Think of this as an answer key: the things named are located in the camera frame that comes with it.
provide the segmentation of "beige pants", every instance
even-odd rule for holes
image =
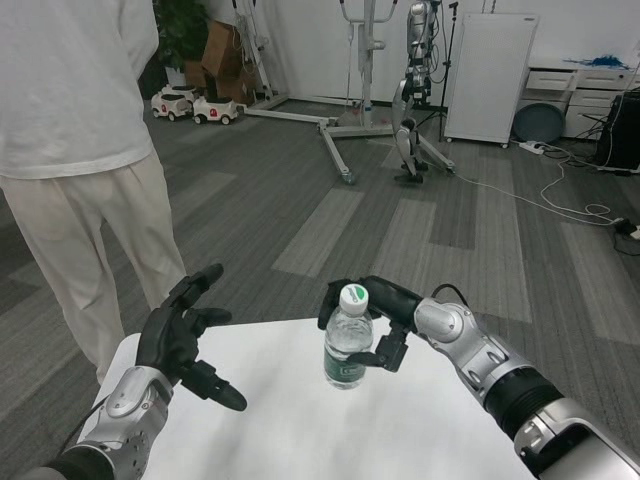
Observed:
[[[91,175],[0,177],[0,187],[73,336],[102,382],[124,338],[100,232],[103,222],[131,260],[152,309],[185,275],[157,154]]]

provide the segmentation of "green bottle label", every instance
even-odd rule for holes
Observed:
[[[366,367],[347,360],[338,360],[324,349],[324,371],[327,376],[340,383],[351,383],[364,377]]]

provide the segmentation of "white bottle cap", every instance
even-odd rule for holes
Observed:
[[[369,304],[369,292],[357,283],[347,285],[340,292],[340,308],[349,315],[362,315]]]

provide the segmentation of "white cabinet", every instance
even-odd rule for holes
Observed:
[[[536,102],[558,107],[565,112],[564,137],[576,138],[597,126],[598,120],[606,120],[617,95],[626,88],[640,87],[640,75],[633,77],[629,70],[550,59],[532,59],[529,67],[518,109]],[[598,137],[590,135],[589,139]]]
[[[536,15],[465,14],[444,134],[508,145]]]

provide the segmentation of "person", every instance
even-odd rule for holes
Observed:
[[[102,225],[151,308],[185,276],[137,86],[152,0],[3,1],[0,39],[0,187],[101,382],[124,338]]]

